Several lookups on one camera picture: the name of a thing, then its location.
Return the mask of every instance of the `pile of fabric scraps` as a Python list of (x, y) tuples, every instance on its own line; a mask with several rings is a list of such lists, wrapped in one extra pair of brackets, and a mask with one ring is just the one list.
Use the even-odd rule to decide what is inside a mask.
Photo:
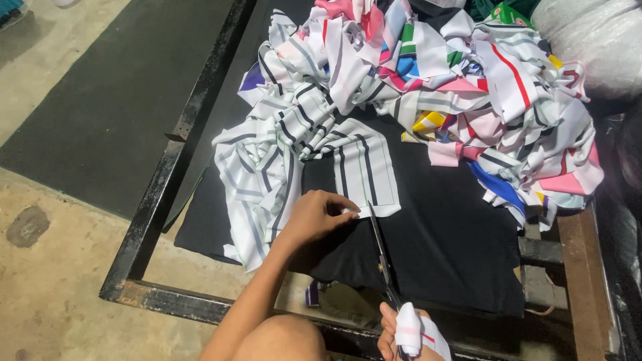
[(226, 256), (260, 265), (300, 196), (303, 160), (332, 155), (339, 193), (369, 200), (378, 216), (400, 209), (386, 139), (356, 119), (334, 121), (368, 104), (405, 128), (404, 141), (426, 144), (432, 165), (467, 158), (484, 199), (507, 207), (518, 228), (526, 206), (540, 209), (542, 230), (558, 207), (585, 206), (603, 175), (581, 64), (546, 53), (533, 29), (475, 24), (461, 8), (315, 5), (299, 27), (273, 11), (238, 91), (254, 109), (213, 141), (234, 240)]

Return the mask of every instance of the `hand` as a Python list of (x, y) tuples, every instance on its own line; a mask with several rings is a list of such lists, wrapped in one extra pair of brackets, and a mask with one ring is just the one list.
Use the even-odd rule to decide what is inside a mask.
[[(395, 343), (395, 332), (397, 329), (397, 312), (393, 310), (387, 303), (382, 302), (379, 305), (379, 310), (383, 315), (381, 319), (381, 326), (383, 327), (383, 332), (377, 342), (377, 347), (381, 352), (381, 356), (385, 361), (402, 361), (401, 357), (397, 354), (397, 344)], [(415, 309), (418, 315), (430, 318), (428, 312), (424, 310)], [(444, 358), (441, 357), (435, 350), (427, 347), (426, 345), (421, 346), (421, 352), (419, 356), (412, 359), (413, 361), (444, 361)]]
[(340, 225), (359, 218), (352, 211), (342, 214), (346, 208), (360, 211), (355, 203), (342, 195), (308, 191), (294, 205), (288, 223), (274, 242), (295, 251), (305, 243), (319, 240)]

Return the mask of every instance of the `black cloth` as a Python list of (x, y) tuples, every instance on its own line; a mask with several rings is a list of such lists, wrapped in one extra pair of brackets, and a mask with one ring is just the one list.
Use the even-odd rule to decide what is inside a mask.
[[(270, 1), (264, 25), (269, 24), (273, 7), (299, 24), (312, 7), (312, 1), (289, 2), (283, 7), (273, 2), (283, 1)], [(248, 110), (238, 96), (230, 105)], [(339, 114), (336, 117), (338, 121), (343, 119)], [(382, 133), (388, 141), (402, 209), (379, 218), (379, 224), (402, 301), (423, 300), (522, 316), (524, 293), (512, 271), (519, 265), (517, 224), (510, 213), (482, 199), (484, 189), (465, 164), (458, 168), (433, 167), (425, 145), (402, 143), (403, 128), (391, 116), (379, 117), (369, 107), (366, 111), (356, 109), (350, 117)], [(225, 128), (243, 120), (240, 114), (210, 119)], [(336, 192), (333, 159), (306, 162), (301, 182), (303, 192)], [(232, 240), (225, 188), (211, 161), (195, 189), (175, 245), (235, 263), (223, 257), (226, 243)], [(336, 280), (380, 292), (385, 289), (369, 220), (358, 220), (308, 245), (295, 257), (290, 270), (320, 281)]]

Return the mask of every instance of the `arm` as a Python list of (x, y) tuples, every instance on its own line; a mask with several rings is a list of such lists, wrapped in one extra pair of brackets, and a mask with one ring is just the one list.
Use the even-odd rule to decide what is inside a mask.
[(199, 361), (229, 361), (241, 341), (271, 315), (283, 277), (295, 252), (305, 243), (321, 239), (340, 225), (358, 217), (349, 199), (325, 191), (309, 191), (294, 209), (270, 252), (241, 295), (214, 330)]

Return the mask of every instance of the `dirt stain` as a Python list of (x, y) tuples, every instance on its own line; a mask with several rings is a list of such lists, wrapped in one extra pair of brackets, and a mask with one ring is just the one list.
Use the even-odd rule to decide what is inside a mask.
[(49, 219), (38, 206), (26, 208), (6, 230), (6, 239), (20, 248), (31, 247), (49, 229)]

